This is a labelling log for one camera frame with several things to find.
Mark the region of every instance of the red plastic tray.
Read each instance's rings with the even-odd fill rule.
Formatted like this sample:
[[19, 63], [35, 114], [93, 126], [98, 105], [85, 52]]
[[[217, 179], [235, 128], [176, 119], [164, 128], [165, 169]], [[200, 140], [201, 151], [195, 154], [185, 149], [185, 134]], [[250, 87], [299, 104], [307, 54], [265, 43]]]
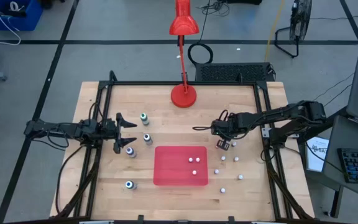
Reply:
[[153, 182], [159, 186], [208, 184], [208, 160], [204, 146], [158, 146], [155, 148]]

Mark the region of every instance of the blue bin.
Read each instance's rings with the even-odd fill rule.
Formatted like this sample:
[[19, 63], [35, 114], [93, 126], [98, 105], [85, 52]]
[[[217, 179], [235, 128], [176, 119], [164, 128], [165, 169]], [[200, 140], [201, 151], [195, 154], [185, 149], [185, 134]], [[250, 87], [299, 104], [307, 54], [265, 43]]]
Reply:
[[[12, 0], [0, 0], [0, 10], [9, 4]], [[30, 31], [34, 30], [37, 26], [38, 21], [42, 15], [43, 9], [41, 8], [38, 0], [14, 0], [18, 4], [24, 4], [27, 6], [25, 12], [27, 17], [11, 17], [8, 21], [8, 16], [2, 16], [2, 20], [5, 22], [9, 28], [15, 31], [14, 28], [20, 31]], [[9, 30], [1, 21], [0, 21], [0, 30]]]

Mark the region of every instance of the gray floor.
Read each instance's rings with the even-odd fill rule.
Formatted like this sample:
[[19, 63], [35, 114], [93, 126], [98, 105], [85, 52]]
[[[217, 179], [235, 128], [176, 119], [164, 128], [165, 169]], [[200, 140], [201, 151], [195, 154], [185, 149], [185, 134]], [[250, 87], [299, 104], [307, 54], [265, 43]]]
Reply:
[[[33, 32], [20, 32], [24, 40], [59, 40], [73, 0], [55, 2], [45, 11]], [[192, 1], [192, 15], [200, 28], [204, 19], [196, 6], [206, 0]], [[292, 0], [285, 7], [277, 28], [288, 25]], [[358, 15], [358, 0], [346, 1], [353, 15]], [[204, 39], [267, 40], [273, 25], [278, 0], [263, 0], [259, 6], [232, 5], [227, 17], [209, 16]], [[174, 1], [167, 0], [81, 0], [68, 33], [68, 40], [166, 40], [174, 14]], [[314, 0], [312, 17], [345, 17], [339, 0]], [[281, 39], [288, 39], [284, 33]], [[197, 39], [199, 35], [189, 36]], [[0, 39], [14, 39], [0, 32]], [[347, 20], [310, 23], [306, 40], [357, 40]], [[210, 45], [214, 62], [262, 62], [265, 45]], [[0, 204], [23, 144], [25, 122], [30, 120], [56, 45], [0, 45], [0, 71], [8, 76], [0, 82]], [[269, 61], [284, 82], [289, 102], [312, 100], [339, 80], [346, 78], [356, 64], [358, 45], [302, 45], [300, 56], [291, 59], [270, 48]], [[195, 49], [202, 60], [206, 52]], [[41, 118], [48, 121], [71, 121], [80, 84], [108, 78], [114, 70], [119, 80], [180, 80], [180, 63], [176, 45], [65, 45], [55, 71]], [[186, 59], [189, 79], [195, 77], [194, 66]], [[319, 98], [328, 102], [351, 79]], [[326, 107], [332, 114], [347, 103], [349, 90]], [[63, 153], [47, 146], [31, 144], [29, 154], [9, 207], [5, 222], [47, 218], [52, 204], [58, 169]], [[358, 195], [345, 190], [338, 219], [323, 215], [329, 210], [333, 191], [309, 181], [316, 217], [322, 220], [358, 223]]]

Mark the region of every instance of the small bottle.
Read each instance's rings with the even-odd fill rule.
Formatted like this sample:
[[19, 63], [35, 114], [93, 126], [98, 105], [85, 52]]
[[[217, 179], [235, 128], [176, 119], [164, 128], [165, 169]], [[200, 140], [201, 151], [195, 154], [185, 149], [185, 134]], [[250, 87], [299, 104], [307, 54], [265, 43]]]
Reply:
[[131, 157], [131, 158], [136, 157], [136, 152], [135, 152], [135, 150], [133, 148], [128, 147], [125, 151], [127, 152], [129, 157]]
[[129, 180], [125, 183], [125, 187], [127, 187], [129, 190], [135, 190], [137, 185]]
[[140, 115], [140, 119], [142, 120], [143, 125], [149, 125], [149, 118], [147, 117], [147, 114], [142, 113]]
[[151, 146], [151, 144], [153, 144], [152, 137], [149, 134], [144, 134], [143, 139], [146, 142], [146, 145]]

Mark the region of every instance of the table leg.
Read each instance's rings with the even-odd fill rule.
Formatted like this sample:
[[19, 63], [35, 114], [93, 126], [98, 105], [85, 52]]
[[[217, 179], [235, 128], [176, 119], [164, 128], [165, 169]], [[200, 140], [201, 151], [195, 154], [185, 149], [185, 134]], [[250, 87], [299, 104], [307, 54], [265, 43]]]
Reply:
[[341, 200], [343, 194], [343, 186], [340, 186], [338, 191], [335, 191], [333, 206], [331, 211], [324, 212], [324, 214], [328, 215], [329, 217], [337, 218], [339, 216], [339, 209], [341, 207]]

